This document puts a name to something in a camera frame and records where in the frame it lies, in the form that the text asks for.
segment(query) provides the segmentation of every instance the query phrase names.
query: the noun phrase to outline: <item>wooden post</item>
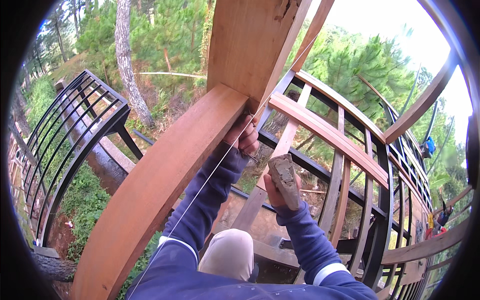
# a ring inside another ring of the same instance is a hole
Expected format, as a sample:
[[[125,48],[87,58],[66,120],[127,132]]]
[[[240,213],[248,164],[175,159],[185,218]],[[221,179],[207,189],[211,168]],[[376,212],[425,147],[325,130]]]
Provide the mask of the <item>wooden post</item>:
[[[219,84],[148,150],[92,230],[75,274],[73,299],[115,299],[155,229],[247,99]]]

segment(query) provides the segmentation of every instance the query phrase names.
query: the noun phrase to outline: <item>tree trunk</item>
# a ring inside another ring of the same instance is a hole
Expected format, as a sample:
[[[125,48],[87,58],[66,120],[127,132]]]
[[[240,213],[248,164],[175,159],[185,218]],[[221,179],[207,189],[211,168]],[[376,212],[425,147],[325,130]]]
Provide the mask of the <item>tree trunk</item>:
[[[125,90],[129,95],[129,100],[135,109],[140,121],[146,127],[152,127],[154,121],[148,111],[147,105],[143,100],[138,87],[135,83],[132,70],[132,58],[130,56],[130,0],[119,0],[117,6],[117,25],[115,27],[115,47],[117,54],[117,63],[119,66],[120,77]]]
[[[77,34],[77,40],[79,40],[80,35],[78,34],[77,7],[75,6],[75,0],[72,0],[72,6],[73,6],[73,22],[75,23],[75,33]]]
[[[289,90],[287,97],[294,100],[298,101],[300,97],[300,93],[295,91],[295,90]],[[272,120],[269,123],[266,123],[262,129],[265,130],[266,132],[269,132],[273,135],[275,135],[279,130],[281,130],[286,124],[288,123],[288,117],[282,113],[277,112]],[[265,144],[260,144],[258,147],[258,150],[255,154],[256,158],[258,160],[261,160],[262,157],[270,155],[271,150],[270,147],[265,145]]]
[[[85,0],[85,14],[90,14],[90,0]]]
[[[71,274],[75,273],[77,269],[76,263],[36,253],[32,253],[32,258],[47,280],[73,281]]]
[[[24,140],[20,136],[17,126],[15,126],[15,122],[13,121],[13,116],[11,115],[8,118],[8,129],[13,134],[13,137],[15,138],[15,141],[17,142],[17,145],[20,147],[20,150],[22,151],[22,153],[25,154],[25,156],[27,156],[27,159],[30,162],[30,164],[32,166],[36,166],[35,156],[33,156],[32,152],[30,151],[30,149],[28,149]]]
[[[57,38],[60,46],[61,55],[63,57],[63,62],[67,62],[67,56],[65,55],[65,51],[63,51],[63,43],[61,41],[60,30],[58,23],[55,23],[55,29],[57,30]]]
[[[168,71],[171,72],[172,67],[170,66],[170,61],[168,60],[167,48],[163,48],[163,54],[165,55],[165,61],[167,62]]]
[[[27,62],[25,62],[24,71],[25,71],[25,89],[27,89],[27,92],[30,92],[30,74],[28,73]]]
[[[20,130],[22,131],[22,134],[25,137],[29,136],[32,130],[30,129],[30,126],[27,123],[27,120],[24,115],[24,110],[20,106],[20,100],[18,96],[13,97],[12,110],[13,110],[13,117],[15,118],[15,121],[18,123],[18,126],[20,126]]]
[[[18,84],[15,85],[15,94],[18,97],[18,101],[20,102],[22,109],[25,109],[25,107],[27,106],[27,101],[25,100],[24,95],[20,91],[20,86]]]
[[[36,40],[35,40],[35,54],[36,54],[36,60],[38,61],[38,65],[40,66],[40,69],[42,70],[42,73],[45,74],[45,71],[43,70],[42,63],[40,61],[40,56],[38,54],[38,46],[36,44]]]

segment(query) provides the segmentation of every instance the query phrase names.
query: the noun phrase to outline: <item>wooden plank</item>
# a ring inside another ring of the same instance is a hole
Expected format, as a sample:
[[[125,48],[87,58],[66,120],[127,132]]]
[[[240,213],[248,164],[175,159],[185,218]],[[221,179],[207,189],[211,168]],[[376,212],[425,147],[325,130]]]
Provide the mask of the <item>wooden plank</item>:
[[[330,241],[332,242],[334,248],[336,248],[338,240],[340,239],[343,221],[345,220],[345,211],[347,210],[348,201],[348,184],[350,183],[350,170],[351,163],[348,159],[345,159],[343,163],[342,187],[340,190],[340,197],[338,199],[338,208],[336,210],[334,227],[332,230],[332,235],[330,237]]]
[[[297,103],[302,107],[305,107],[307,105],[308,97],[310,96],[311,91],[312,91],[312,86],[309,84],[305,84],[305,86],[302,89],[302,92],[300,93],[300,97]],[[299,127],[299,124],[295,122],[295,120],[288,120],[288,123],[285,126],[285,129],[283,130],[282,136],[278,140],[278,143],[270,157],[275,157],[275,156],[288,153],[292,145],[293,138],[295,138],[295,134],[297,133],[298,127]],[[264,175],[268,173],[268,170],[269,168],[267,165],[257,182],[257,186],[264,191],[266,191]]]
[[[410,284],[422,280],[423,273],[425,273],[426,268],[427,259],[425,258],[415,260],[413,262],[406,262],[404,275],[400,280],[400,285]]]
[[[412,178],[410,175],[408,175],[407,171],[402,167],[400,162],[393,156],[391,152],[388,153],[388,159],[390,159],[391,162],[395,165],[395,167],[398,169],[398,175],[403,180],[404,183],[407,184],[408,188],[410,188],[415,196],[417,197],[418,201],[423,202],[423,197],[421,197],[419,190],[417,189],[417,186],[413,183]]]
[[[447,204],[445,205],[446,207],[450,207],[450,206],[453,206],[455,203],[457,203],[458,201],[460,201],[463,197],[465,197],[469,191],[472,190],[472,186],[469,185],[467,186],[457,197],[453,198],[452,200],[448,201]],[[434,215],[438,214],[439,212],[443,211],[443,207],[439,208],[439,209],[435,209],[435,211],[433,212]]]
[[[256,111],[280,77],[311,0],[217,0],[207,91],[223,83]]]
[[[378,300],[385,300],[390,296],[390,285],[379,291],[377,294]]]
[[[360,123],[362,123],[377,139],[379,139],[382,143],[385,143],[385,135],[380,128],[378,128],[377,125],[375,125],[367,116],[365,116],[358,108],[356,108],[350,101],[346,100],[342,95],[303,70],[297,72],[295,77],[306,83],[310,83],[314,89],[340,105],[346,112],[359,120]]]
[[[387,144],[393,143],[410,128],[437,100],[444,90],[457,65],[456,53],[451,51],[447,61],[433,79],[432,83],[420,95],[415,103],[396,122],[385,131]]]
[[[155,229],[243,112],[247,99],[219,84],[148,150],[90,234],[75,274],[74,299],[117,296]]]
[[[449,263],[451,263],[451,262],[453,261],[453,258],[454,258],[454,256],[452,256],[452,257],[450,257],[450,258],[448,258],[448,259],[446,259],[446,260],[444,260],[444,261],[442,261],[442,262],[439,262],[438,264],[434,264],[434,265],[432,265],[432,266],[429,266],[429,267],[427,268],[427,272],[430,272],[430,271],[432,271],[432,270],[441,268],[441,267],[443,267],[444,265],[448,265]]]
[[[367,175],[372,177],[381,186],[388,189],[387,173],[385,170],[373,160],[371,155],[369,156],[363,152],[356,144],[328,124],[328,122],[317,117],[308,109],[301,107],[280,93],[272,95],[269,105],[288,115],[290,118],[293,118],[296,122],[323,139],[333,148],[339,150],[351,162],[365,171]]]
[[[372,157],[372,137],[370,131],[365,129],[365,151],[368,157]],[[357,247],[352,255],[351,263],[348,266],[349,271],[356,273],[360,265],[360,259],[363,256],[363,250],[365,249],[365,243],[367,241],[368,230],[370,229],[370,215],[372,214],[372,202],[373,202],[373,180],[369,176],[365,176],[365,205],[362,209],[362,216],[360,219],[359,235],[357,237]]]
[[[267,192],[257,186],[254,187],[237,218],[233,221],[232,228],[248,231],[266,199]]]
[[[401,264],[437,254],[460,242],[468,227],[469,218],[444,234],[413,244],[384,252],[382,264]]]
[[[300,44],[300,48],[295,55],[295,59],[293,60],[295,63],[292,66],[292,70],[294,70],[295,72],[300,71],[305,60],[307,59],[308,53],[310,52],[313,44],[315,43],[317,34],[322,29],[334,1],[335,0],[322,0],[322,2],[320,2],[317,12],[312,18],[312,22],[310,23],[307,33],[305,34],[305,37]]]
[[[337,129],[344,133],[344,110],[340,106],[338,107],[338,122]],[[318,219],[318,226],[325,231],[325,235],[328,236],[328,231],[332,226],[332,219],[335,212],[336,201],[338,199],[338,188],[340,187],[340,179],[342,177],[342,163],[343,155],[340,151],[335,150],[332,163],[332,172],[330,173],[330,182],[328,184],[327,195],[325,198],[324,206]]]

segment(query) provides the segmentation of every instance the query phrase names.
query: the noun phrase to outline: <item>log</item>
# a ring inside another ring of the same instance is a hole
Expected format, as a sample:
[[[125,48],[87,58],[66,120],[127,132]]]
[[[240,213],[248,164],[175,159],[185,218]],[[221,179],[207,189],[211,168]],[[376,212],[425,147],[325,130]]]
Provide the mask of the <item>log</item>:
[[[32,253],[32,258],[47,280],[73,281],[73,277],[70,275],[75,273],[77,269],[76,263],[36,253]]]

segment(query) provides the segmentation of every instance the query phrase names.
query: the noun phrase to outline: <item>white string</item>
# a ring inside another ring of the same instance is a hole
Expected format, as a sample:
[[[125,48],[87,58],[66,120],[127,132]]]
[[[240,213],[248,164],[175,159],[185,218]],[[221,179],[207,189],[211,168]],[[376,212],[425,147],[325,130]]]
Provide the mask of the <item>white string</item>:
[[[302,53],[299,55],[299,57],[297,58],[297,60],[295,60],[290,69],[287,71],[287,73],[293,68],[293,66],[297,63],[297,61],[302,57],[303,53],[310,47],[310,45],[317,39],[318,35],[320,34],[317,33],[317,35],[315,36],[315,38],[313,38],[311,40],[311,42],[308,44],[307,47],[305,47],[305,49],[302,51]],[[135,285],[135,287],[133,288],[133,291],[132,293],[130,294],[130,296],[127,298],[127,300],[130,300],[130,298],[132,297],[133,293],[135,292],[135,290],[137,289],[138,285],[140,284],[140,282],[142,281],[143,277],[145,276],[145,274],[147,273],[148,269],[150,268],[150,265],[151,263],[155,260],[156,256],[160,253],[160,251],[162,250],[163,248],[163,245],[165,245],[165,243],[168,241],[168,239],[170,238],[170,236],[172,235],[173,231],[175,230],[175,228],[177,228],[177,225],[180,223],[181,219],[183,218],[183,216],[185,215],[185,213],[188,211],[188,209],[190,208],[190,206],[192,205],[192,203],[195,201],[195,199],[197,199],[197,196],[198,194],[200,194],[200,192],[202,191],[202,189],[204,188],[204,186],[207,184],[208,180],[212,177],[213,173],[215,173],[216,169],[220,166],[220,164],[222,163],[223,159],[227,156],[227,154],[229,153],[229,151],[232,149],[233,145],[239,140],[240,136],[243,134],[243,132],[247,129],[248,125],[250,125],[250,122],[257,116],[257,114],[261,111],[261,108],[265,105],[265,103],[268,101],[268,99],[270,99],[270,96],[272,95],[272,93],[275,91],[275,89],[268,95],[267,98],[265,98],[265,100],[263,101],[263,103],[261,103],[258,108],[257,108],[257,111],[255,112],[255,114],[253,115],[252,119],[247,123],[247,125],[245,126],[245,128],[243,128],[243,130],[240,132],[240,134],[237,136],[237,138],[235,139],[235,141],[232,143],[232,145],[230,145],[230,147],[228,148],[228,151],[225,152],[225,154],[223,155],[222,159],[218,162],[217,166],[213,169],[212,173],[210,173],[210,175],[208,176],[207,180],[205,180],[205,182],[203,183],[202,187],[200,188],[200,190],[197,192],[197,194],[195,195],[195,197],[192,199],[192,201],[190,202],[190,204],[188,204],[187,208],[185,209],[185,211],[183,212],[183,214],[180,216],[179,220],[177,221],[177,223],[175,224],[175,226],[173,227],[172,231],[168,234],[167,236],[167,240],[165,242],[163,242],[161,245],[160,245],[160,249],[157,250],[155,256],[150,260],[150,263],[148,264],[147,268],[145,269],[145,271],[143,272],[142,276],[140,277],[140,279],[138,280],[137,284]]]

